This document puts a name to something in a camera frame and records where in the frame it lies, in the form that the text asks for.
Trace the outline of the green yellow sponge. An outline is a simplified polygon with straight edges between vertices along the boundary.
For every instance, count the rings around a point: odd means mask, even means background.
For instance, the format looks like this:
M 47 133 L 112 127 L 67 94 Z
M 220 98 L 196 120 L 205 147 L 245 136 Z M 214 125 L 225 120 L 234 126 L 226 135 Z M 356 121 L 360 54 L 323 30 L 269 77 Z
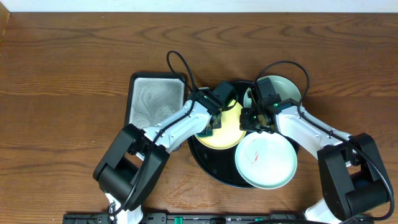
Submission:
M 205 137 L 210 137 L 213 135 L 213 130 L 212 129 L 205 129 L 202 132 L 198 133 L 197 136 L 199 138 L 205 138 Z

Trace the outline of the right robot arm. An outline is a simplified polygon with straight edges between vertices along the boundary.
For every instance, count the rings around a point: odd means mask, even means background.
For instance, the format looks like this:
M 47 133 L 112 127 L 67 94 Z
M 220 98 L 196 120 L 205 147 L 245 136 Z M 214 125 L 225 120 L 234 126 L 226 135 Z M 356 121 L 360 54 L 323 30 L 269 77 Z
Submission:
M 307 221 L 353 223 L 385 203 L 389 211 L 371 220 L 392 216 L 394 191 L 370 135 L 333 129 L 293 99 L 245 100 L 241 129 L 249 134 L 237 146 L 236 167 L 257 188 L 276 189 L 292 179 L 298 164 L 293 142 L 318 161 L 323 197 L 306 209 Z

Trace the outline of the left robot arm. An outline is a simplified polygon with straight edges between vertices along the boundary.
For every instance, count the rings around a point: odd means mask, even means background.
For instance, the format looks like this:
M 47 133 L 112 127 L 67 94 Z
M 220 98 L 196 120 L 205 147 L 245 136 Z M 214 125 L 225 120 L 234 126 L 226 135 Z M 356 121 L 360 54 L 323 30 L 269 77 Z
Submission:
M 167 119 L 142 129 L 122 128 L 96 166 L 93 178 L 109 200 L 112 223 L 139 223 L 141 205 L 154 189 L 172 151 L 189 137 L 211 129 L 231 97 L 194 93 Z

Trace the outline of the yellow plate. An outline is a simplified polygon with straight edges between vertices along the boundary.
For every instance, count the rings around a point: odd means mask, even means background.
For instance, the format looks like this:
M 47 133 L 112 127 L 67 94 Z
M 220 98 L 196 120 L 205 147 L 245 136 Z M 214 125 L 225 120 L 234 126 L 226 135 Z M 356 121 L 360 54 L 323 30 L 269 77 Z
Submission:
M 221 114 L 221 127 L 213 129 L 210 136 L 196 134 L 200 143 L 216 150 L 229 149 L 237 145 L 246 135 L 246 131 L 239 128 L 241 109 L 243 108 L 236 100 L 232 100 L 228 106 L 233 106 Z

